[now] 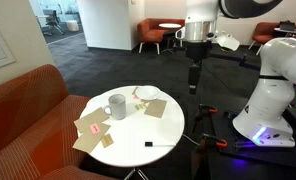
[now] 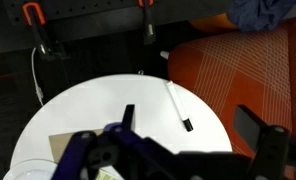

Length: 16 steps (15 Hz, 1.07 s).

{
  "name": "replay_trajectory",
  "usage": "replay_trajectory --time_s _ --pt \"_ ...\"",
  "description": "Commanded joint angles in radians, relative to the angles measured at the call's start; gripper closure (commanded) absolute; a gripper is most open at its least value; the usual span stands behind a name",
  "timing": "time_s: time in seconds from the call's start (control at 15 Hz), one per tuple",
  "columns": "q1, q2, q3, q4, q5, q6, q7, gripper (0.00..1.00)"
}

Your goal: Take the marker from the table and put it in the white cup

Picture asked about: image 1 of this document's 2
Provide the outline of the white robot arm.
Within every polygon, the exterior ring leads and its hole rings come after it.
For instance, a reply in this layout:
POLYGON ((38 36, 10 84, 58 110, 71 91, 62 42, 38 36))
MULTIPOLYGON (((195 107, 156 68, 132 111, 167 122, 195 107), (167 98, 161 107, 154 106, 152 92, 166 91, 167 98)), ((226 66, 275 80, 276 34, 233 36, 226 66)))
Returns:
MULTIPOLYGON (((199 63, 211 43, 235 51, 239 41, 228 34, 217 35, 216 20, 263 15, 282 0, 187 0, 183 28, 178 39, 187 42, 186 56, 199 63)), ((295 97, 296 38, 274 38, 260 53, 259 80, 246 106, 233 119, 233 126, 257 146, 293 147, 293 129, 282 113, 295 97)))

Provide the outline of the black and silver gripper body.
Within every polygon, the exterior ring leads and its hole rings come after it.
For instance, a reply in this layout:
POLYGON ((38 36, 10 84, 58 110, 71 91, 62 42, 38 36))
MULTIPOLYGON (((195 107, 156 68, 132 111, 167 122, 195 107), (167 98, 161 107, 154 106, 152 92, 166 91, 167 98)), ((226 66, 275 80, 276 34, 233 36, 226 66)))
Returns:
POLYGON ((216 22, 201 21, 186 23, 175 32, 175 38, 187 42, 186 57, 193 62, 201 62, 207 58, 215 36, 216 22))

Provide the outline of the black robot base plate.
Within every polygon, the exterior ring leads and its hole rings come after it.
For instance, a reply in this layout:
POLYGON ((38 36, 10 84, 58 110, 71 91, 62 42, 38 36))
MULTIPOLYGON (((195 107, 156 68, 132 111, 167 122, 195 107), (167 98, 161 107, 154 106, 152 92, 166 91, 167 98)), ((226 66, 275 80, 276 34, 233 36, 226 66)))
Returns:
POLYGON ((236 116, 234 111, 229 110, 219 111, 209 116, 213 133, 227 141, 226 147, 219 148, 221 154, 296 168, 296 145, 294 147, 257 146, 234 129, 232 122, 236 116))

